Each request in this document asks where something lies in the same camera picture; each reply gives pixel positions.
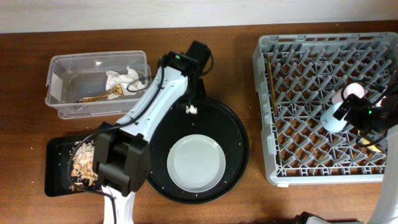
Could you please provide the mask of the gold foil wrapper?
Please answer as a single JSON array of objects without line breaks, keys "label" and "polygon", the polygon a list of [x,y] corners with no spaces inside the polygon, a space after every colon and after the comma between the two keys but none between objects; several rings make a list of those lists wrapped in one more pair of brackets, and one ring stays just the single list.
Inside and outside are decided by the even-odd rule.
[{"label": "gold foil wrapper", "polygon": [[117,95],[117,96],[121,96],[123,95],[123,88],[120,84],[117,84],[115,86],[112,87],[112,89],[102,93],[101,95],[98,96],[91,96],[91,97],[84,97],[80,100],[77,101],[77,103],[86,103],[86,102],[92,102],[92,101],[98,101],[102,98],[105,98],[109,95]]}]

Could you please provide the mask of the blue cup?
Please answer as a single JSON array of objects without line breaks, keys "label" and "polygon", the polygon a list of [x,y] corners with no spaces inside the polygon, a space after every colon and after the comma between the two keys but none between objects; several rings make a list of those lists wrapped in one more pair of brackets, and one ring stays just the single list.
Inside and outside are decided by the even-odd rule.
[{"label": "blue cup", "polygon": [[337,102],[329,107],[320,117],[320,121],[324,123],[323,128],[329,132],[337,133],[343,130],[347,122],[344,119],[338,120],[333,114],[341,106],[342,102]]}]

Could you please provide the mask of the food scraps with rice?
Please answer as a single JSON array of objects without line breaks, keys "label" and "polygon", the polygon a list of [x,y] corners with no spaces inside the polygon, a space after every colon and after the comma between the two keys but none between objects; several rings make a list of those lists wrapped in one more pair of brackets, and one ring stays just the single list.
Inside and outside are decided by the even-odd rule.
[{"label": "food scraps with rice", "polygon": [[94,189],[98,175],[93,171],[94,141],[84,142],[76,151],[72,159],[72,182],[85,189]]}]

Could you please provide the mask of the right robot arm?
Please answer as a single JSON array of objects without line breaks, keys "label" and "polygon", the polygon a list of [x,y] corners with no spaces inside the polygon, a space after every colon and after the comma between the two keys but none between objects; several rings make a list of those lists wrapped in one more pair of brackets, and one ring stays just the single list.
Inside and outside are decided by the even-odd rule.
[{"label": "right robot arm", "polygon": [[329,132],[321,115],[330,103],[320,100],[283,103],[275,117],[275,182],[288,185],[381,182],[387,166],[387,142],[376,151],[355,143],[357,129],[344,125]]}]

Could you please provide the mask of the small white napkin scrap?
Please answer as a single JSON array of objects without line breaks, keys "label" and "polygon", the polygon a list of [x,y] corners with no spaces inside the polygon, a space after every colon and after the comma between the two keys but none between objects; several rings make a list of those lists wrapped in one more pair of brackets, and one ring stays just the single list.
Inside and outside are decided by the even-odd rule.
[{"label": "small white napkin scrap", "polygon": [[197,107],[190,105],[190,106],[186,106],[185,112],[186,112],[186,114],[197,114],[198,109],[197,109]]}]

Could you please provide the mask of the white napkin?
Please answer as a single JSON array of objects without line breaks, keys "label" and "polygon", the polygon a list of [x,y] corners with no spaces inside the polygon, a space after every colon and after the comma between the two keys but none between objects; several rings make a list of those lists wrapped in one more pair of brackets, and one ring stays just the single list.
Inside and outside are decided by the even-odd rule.
[{"label": "white napkin", "polygon": [[[135,95],[140,91],[145,90],[146,85],[146,77],[144,73],[141,71],[136,71],[130,67],[126,67],[127,74],[121,75],[115,71],[107,71],[106,75],[108,76],[105,89],[106,91],[111,90],[115,85],[121,85],[122,88],[122,96]],[[108,100],[113,100],[121,95],[112,93],[108,96]]]}]

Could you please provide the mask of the pink cup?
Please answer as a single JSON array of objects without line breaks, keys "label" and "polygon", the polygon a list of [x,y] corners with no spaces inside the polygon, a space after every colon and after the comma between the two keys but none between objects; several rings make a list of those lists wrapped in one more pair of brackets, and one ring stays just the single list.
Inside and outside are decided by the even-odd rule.
[{"label": "pink cup", "polygon": [[[343,99],[341,97],[341,92],[343,89],[338,90],[331,98],[332,105],[335,105],[337,103],[343,102]],[[365,94],[365,90],[363,86],[359,83],[351,83],[346,86],[345,90],[343,91],[343,96],[347,98],[350,94],[354,94],[358,96],[359,98],[362,98]]]}]

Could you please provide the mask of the grey plate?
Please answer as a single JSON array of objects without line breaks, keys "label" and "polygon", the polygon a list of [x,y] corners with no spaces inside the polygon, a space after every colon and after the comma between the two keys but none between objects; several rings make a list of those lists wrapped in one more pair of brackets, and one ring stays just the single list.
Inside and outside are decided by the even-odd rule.
[{"label": "grey plate", "polygon": [[179,139],[167,157],[167,171],[180,189],[202,193],[212,189],[223,177],[226,158],[212,138],[191,134]]}]

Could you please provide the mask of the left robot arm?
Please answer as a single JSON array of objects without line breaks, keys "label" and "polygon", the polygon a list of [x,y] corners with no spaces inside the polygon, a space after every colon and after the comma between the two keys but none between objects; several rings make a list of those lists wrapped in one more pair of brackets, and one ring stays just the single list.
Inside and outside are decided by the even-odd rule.
[{"label": "left robot arm", "polygon": [[132,223],[136,192],[150,173],[150,140],[176,103],[189,106],[204,87],[209,47],[193,41],[185,53],[159,59],[157,74],[141,99],[116,124],[97,132],[93,171],[104,195],[104,223]]}]

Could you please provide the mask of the yellow bowl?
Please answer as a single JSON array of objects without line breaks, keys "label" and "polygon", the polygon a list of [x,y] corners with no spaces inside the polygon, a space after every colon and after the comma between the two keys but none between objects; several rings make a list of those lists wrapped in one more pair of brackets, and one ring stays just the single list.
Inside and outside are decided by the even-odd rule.
[{"label": "yellow bowl", "polygon": [[380,149],[377,145],[386,138],[385,134],[380,134],[376,139],[368,136],[367,133],[358,131],[358,136],[356,138],[356,144],[359,147],[365,147],[372,152],[383,153],[384,151]]}]

